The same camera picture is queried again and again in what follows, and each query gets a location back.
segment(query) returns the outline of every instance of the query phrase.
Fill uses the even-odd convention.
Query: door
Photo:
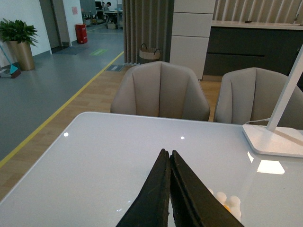
[[[52,0],[40,0],[40,5],[51,49],[61,47],[53,2]]]

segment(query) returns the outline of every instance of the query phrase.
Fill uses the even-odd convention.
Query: green floor marking
[[[99,55],[105,53],[106,51],[107,50],[104,50],[104,49],[97,49],[93,53],[91,53],[90,56],[99,56]]]

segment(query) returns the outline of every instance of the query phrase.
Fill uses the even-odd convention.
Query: gold planter
[[[17,57],[21,70],[33,70],[35,68],[32,50],[27,42],[17,43],[10,41],[10,45]]]

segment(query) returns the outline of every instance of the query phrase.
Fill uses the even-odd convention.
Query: small white object
[[[225,193],[223,192],[217,192],[217,196],[216,199],[221,203],[221,204],[225,204],[227,196]]]
[[[232,195],[228,200],[228,205],[230,207],[239,207],[240,203],[241,203],[240,199],[235,195]]]
[[[240,208],[238,207],[230,207],[231,210],[231,214],[238,220],[241,222],[241,211]]]
[[[211,190],[210,188],[208,188],[208,190],[210,191],[210,193],[211,193],[212,195],[214,195],[213,190]]]

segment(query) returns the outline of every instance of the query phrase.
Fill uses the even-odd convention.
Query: beige chair
[[[286,80],[287,76],[281,73],[260,68],[226,73],[222,78],[214,122],[244,124],[270,118]],[[303,92],[298,86],[278,126],[303,129]]]
[[[156,61],[126,72],[110,112],[208,121],[210,108],[191,69]]]

